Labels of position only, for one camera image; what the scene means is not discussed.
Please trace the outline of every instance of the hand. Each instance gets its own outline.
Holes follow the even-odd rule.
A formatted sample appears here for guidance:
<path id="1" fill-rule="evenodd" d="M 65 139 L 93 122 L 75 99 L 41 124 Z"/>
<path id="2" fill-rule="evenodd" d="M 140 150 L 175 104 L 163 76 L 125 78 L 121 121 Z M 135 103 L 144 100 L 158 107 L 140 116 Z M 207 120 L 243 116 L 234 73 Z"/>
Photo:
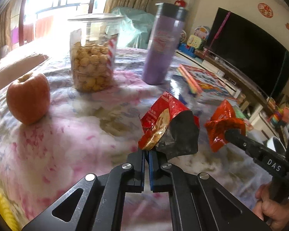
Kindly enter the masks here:
<path id="1" fill-rule="evenodd" d="M 258 199 L 258 202 L 253 212 L 261 220 L 264 219 L 264 215 L 270 217 L 273 220 L 271 229 L 273 231 L 281 231 L 289 221 L 289 200 L 285 205 L 270 200 L 269 186 L 270 183 L 263 184 L 257 190 L 255 197 Z"/>

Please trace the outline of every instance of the floral tablecloth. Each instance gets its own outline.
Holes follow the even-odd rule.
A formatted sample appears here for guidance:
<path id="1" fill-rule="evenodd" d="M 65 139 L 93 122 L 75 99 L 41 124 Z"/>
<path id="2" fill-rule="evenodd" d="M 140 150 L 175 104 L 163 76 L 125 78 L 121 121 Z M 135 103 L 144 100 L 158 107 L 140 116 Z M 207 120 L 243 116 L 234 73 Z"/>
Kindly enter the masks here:
<path id="1" fill-rule="evenodd" d="M 24 126 L 9 112 L 7 87 L 0 91 L 0 188 L 21 226 L 36 217 L 88 173 L 102 175 L 125 162 L 142 136 L 139 117 L 167 90 L 191 102 L 200 118 L 199 152 L 170 162 L 185 172 L 211 174 L 247 207 L 254 192 L 270 176 L 233 145 L 212 153 L 204 123 L 215 105 L 193 103 L 184 82 L 173 76 L 183 60 L 174 57 L 164 85 L 141 80 L 146 50 L 119 49 L 115 85 L 83 94 L 75 90 L 68 53 L 35 68 L 51 88 L 51 107 L 38 123 Z M 167 193 L 152 193 L 146 176 L 142 194 L 127 194 L 122 230 L 172 230 Z"/>

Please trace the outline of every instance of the bottle logo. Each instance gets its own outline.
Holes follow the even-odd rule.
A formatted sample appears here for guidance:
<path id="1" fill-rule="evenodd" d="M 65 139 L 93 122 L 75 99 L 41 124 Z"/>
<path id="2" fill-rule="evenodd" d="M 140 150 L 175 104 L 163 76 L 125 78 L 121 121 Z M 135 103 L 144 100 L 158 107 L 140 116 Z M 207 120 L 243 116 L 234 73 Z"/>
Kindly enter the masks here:
<path id="1" fill-rule="evenodd" d="M 174 37 L 167 31 L 158 30 L 153 37 L 152 46 L 155 51 L 165 53 L 171 49 Z"/>

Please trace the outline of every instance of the thermos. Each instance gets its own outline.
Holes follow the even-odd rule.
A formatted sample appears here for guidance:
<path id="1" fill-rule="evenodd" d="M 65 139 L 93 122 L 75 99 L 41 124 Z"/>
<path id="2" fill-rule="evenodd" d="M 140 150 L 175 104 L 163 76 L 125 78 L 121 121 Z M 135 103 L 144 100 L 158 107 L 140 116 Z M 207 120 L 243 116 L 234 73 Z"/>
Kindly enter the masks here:
<path id="1" fill-rule="evenodd" d="M 156 5 L 158 8 L 142 73 L 142 80 L 150 85 L 164 81 L 187 17 L 187 10 L 182 7 L 171 3 Z"/>

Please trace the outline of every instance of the triangular cutout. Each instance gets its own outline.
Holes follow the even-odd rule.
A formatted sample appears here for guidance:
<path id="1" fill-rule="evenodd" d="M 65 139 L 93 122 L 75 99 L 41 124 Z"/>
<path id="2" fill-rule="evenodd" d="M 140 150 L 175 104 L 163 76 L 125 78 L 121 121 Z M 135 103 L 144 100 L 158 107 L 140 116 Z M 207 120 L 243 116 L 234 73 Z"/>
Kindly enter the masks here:
<path id="1" fill-rule="evenodd" d="M 52 211 L 52 215 L 65 222 L 69 222 L 72 219 L 82 193 L 83 189 L 76 189 L 69 197 L 67 197 L 58 207 Z"/>
<path id="2" fill-rule="evenodd" d="M 220 210 L 221 216 L 225 221 L 230 221 L 231 219 L 239 216 L 241 211 L 231 203 L 218 189 L 213 188 L 213 195 L 217 206 Z"/>

